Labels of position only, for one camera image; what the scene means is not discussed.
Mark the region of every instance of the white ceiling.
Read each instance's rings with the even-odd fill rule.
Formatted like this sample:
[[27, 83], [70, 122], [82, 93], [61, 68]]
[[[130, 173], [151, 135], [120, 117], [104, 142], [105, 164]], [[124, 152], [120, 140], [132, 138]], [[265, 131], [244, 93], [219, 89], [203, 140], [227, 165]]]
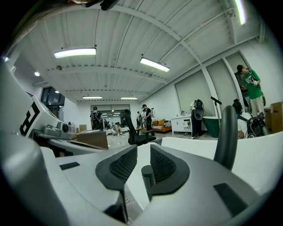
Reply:
[[[78, 5], [38, 22], [22, 39], [23, 54], [73, 101], [86, 95], [102, 96], [102, 102], [142, 100], [195, 65], [259, 35], [259, 19], [245, 10], [247, 23], [241, 26], [233, 0], [120, 0], [108, 11], [98, 4]], [[54, 57], [62, 48], [94, 45], [95, 56]], [[142, 54], [170, 71], [140, 64]]]

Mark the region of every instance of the woman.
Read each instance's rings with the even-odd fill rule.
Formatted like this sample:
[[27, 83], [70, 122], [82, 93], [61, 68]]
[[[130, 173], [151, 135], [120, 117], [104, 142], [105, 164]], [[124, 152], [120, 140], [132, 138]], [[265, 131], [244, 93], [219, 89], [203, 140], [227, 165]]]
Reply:
[[122, 129], [120, 127], [120, 123], [118, 122], [115, 123], [114, 130], [118, 134], [118, 136], [122, 135]]

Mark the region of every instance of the green shirt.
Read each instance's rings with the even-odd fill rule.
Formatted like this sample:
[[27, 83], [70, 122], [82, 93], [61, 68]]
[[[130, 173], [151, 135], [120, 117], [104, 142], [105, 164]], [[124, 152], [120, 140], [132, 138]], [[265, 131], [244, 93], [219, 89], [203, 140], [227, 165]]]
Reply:
[[253, 80], [260, 80], [259, 76], [255, 73], [254, 70], [250, 70], [246, 75], [244, 75], [244, 82], [249, 92], [249, 98], [255, 99], [262, 96], [262, 92], [260, 86], [255, 86], [252, 81]]

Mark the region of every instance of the trash bin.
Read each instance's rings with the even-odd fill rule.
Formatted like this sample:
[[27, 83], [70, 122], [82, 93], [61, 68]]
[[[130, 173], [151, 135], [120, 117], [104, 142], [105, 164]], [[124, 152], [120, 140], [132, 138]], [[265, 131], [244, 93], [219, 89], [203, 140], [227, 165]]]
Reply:
[[207, 131], [210, 136], [218, 137], [219, 136], [219, 122], [215, 118], [203, 118], [203, 123], [207, 128]]

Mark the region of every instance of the roller blind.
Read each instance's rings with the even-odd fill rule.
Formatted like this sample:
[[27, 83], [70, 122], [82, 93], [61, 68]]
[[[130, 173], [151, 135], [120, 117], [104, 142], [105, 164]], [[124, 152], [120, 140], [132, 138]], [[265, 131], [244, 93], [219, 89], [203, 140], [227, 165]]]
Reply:
[[213, 81], [218, 99], [222, 102], [220, 108], [223, 111], [226, 106], [233, 104], [234, 99], [238, 98], [233, 80], [223, 61], [208, 67], [207, 70]]
[[200, 99], [204, 105], [205, 115], [215, 116], [213, 101], [210, 99], [211, 93], [202, 71], [177, 83], [176, 90], [182, 111], [190, 114], [191, 102]]
[[[245, 63], [244, 59], [242, 58], [242, 56], [239, 53], [236, 54], [236, 55], [228, 57], [227, 61], [230, 64], [234, 73], [237, 72], [237, 66], [239, 64], [243, 65], [245, 68], [248, 68], [247, 64]], [[245, 86], [243, 75], [237, 75], [236, 78], [237, 78], [237, 80], [238, 80], [238, 82], [241, 86]]]

